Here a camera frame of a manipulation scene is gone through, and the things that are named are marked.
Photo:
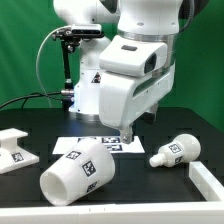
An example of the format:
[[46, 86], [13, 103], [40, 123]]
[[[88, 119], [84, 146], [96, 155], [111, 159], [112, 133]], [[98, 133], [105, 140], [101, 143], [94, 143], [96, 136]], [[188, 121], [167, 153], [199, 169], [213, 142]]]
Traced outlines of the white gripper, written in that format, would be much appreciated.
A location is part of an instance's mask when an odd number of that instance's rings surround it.
[[103, 125], [119, 130], [121, 142], [133, 140], [131, 124], [146, 112], [146, 120], [156, 120], [158, 102], [171, 91], [175, 66], [166, 69], [160, 77], [143, 77], [105, 72], [99, 93], [99, 118]]

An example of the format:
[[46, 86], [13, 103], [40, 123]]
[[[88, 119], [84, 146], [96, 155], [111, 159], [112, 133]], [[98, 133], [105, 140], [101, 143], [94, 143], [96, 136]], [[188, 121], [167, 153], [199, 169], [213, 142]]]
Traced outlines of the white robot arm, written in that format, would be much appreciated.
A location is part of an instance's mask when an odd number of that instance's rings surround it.
[[209, 0], [53, 0], [65, 21], [60, 31], [80, 41], [81, 74], [75, 86], [77, 114], [133, 141], [132, 125], [158, 102], [174, 82], [177, 36]]

